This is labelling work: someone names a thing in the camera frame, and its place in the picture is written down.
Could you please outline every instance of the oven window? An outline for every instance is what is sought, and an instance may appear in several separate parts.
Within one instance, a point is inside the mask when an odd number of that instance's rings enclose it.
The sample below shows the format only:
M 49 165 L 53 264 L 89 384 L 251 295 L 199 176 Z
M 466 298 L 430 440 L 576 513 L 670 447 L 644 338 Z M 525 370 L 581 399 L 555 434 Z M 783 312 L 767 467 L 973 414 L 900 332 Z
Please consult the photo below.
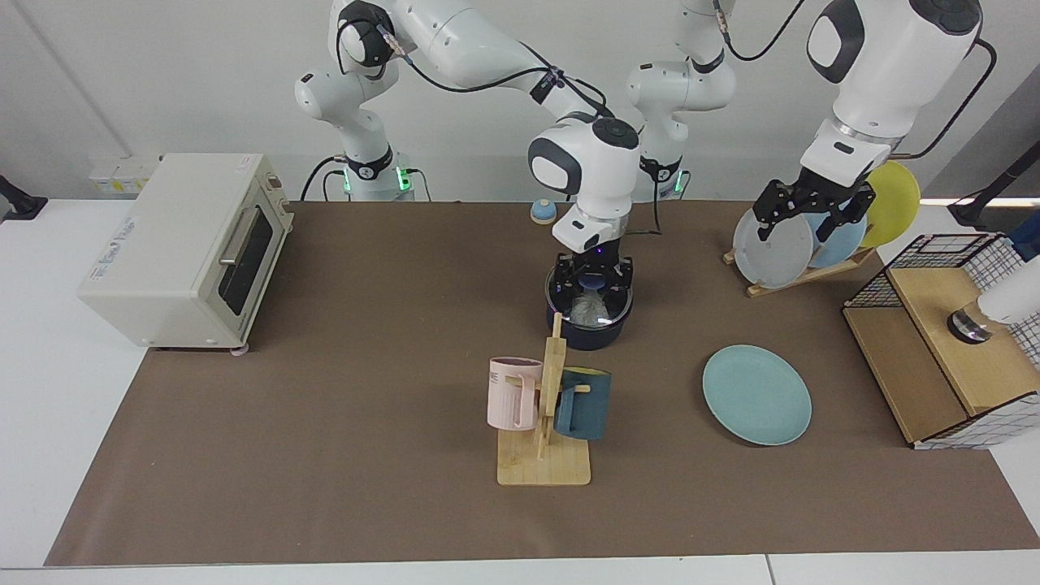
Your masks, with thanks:
M 228 266 L 224 272 L 224 278 L 220 280 L 220 286 L 217 290 L 235 315 L 241 316 L 242 314 L 245 299 L 249 298 L 250 290 L 253 289 L 253 283 L 260 272 L 260 264 L 263 263 L 263 257 L 267 253 L 267 248 L 274 236 L 275 230 L 271 229 L 270 222 L 261 210 L 257 223 L 253 227 L 253 232 L 250 234 L 249 244 L 245 245 L 245 252 L 242 253 L 241 260 L 234 266 Z

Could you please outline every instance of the dark blue mug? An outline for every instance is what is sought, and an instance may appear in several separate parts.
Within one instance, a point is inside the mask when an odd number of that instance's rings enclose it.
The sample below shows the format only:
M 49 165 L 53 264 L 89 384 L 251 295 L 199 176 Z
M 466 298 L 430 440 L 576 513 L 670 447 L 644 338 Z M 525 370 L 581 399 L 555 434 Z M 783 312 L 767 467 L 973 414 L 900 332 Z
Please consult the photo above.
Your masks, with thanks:
M 577 386 L 589 386 L 589 391 L 577 391 Z M 553 419 L 556 432 L 576 439 L 603 438 L 610 400 L 610 373 L 591 367 L 565 367 L 561 387 Z

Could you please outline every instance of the pink mug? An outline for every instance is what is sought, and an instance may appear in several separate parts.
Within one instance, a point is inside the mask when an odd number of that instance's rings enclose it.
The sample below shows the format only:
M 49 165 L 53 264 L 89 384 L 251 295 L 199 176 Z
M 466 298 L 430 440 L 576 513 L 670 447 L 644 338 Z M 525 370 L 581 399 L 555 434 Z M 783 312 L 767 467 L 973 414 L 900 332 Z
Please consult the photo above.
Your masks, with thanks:
M 525 357 L 491 360 L 488 381 L 488 424 L 503 431 L 528 431 L 538 425 L 535 384 L 542 380 L 542 362 Z

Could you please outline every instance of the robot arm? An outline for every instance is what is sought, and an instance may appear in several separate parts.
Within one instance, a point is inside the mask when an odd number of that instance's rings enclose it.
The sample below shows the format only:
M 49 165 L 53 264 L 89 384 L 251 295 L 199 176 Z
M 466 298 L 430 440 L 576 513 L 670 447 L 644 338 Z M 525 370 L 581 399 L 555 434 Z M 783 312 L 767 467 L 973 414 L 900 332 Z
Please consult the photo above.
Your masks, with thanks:
M 735 4 L 736 0 L 727 0 L 722 8 L 728 14 Z M 646 120 L 640 134 L 640 168 L 649 180 L 641 181 L 639 200 L 650 200 L 654 192 L 649 187 L 671 193 L 680 178 L 690 129 L 676 115 L 723 108 L 736 88 L 733 70 L 723 60 L 723 39 L 711 0 L 681 0 L 674 21 L 675 45 L 686 59 L 642 65 L 628 77 L 628 99 Z
M 358 201 L 388 201 L 401 197 L 399 155 L 387 141 L 383 121 L 361 109 L 366 101 L 397 82 L 397 63 L 387 63 L 373 78 L 361 72 L 317 67 L 296 81 L 296 103 L 311 118 L 328 122 L 343 145 L 343 173 L 348 192 Z
M 409 53 L 418 50 L 462 88 L 456 91 L 501 85 L 529 93 L 557 120 L 528 148 L 531 174 L 576 198 L 553 235 L 582 253 L 624 233 L 639 173 L 634 129 L 467 2 L 335 0 L 329 35 L 333 56 L 346 70 L 378 74 L 395 57 L 414 68 Z
M 834 0 L 824 8 L 807 50 L 816 71 L 838 85 L 838 98 L 802 156 L 798 180 L 771 181 L 755 202 L 759 237 L 802 212 L 830 213 L 821 241 L 859 222 L 874 199 L 867 174 L 909 133 L 981 27 L 978 0 Z

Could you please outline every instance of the light blue plate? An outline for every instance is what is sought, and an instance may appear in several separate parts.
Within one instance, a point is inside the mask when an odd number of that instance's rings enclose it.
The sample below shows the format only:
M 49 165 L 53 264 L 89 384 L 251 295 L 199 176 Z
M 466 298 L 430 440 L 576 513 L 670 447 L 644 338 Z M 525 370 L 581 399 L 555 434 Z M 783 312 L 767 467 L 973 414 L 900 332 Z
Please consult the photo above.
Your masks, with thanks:
M 720 350 L 704 367 L 704 400 L 734 435 L 784 444 L 809 428 L 812 401 L 802 377 L 773 352 L 754 346 Z
M 824 220 L 830 217 L 830 213 L 804 213 L 804 215 L 805 220 L 809 222 L 809 228 L 812 229 L 812 249 L 816 250 L 821 246 L 820 238 L 816 237 L 816 230 L 820 229 Z M 856 253 L 864 235 L 866 235 L 865 219 L 860 220 L 858 224 L 846 224 L 835 228 L 831 236 L 824 243 L 824 249 L 809 260 L 809 268 L 826 269 L 848 260 Z

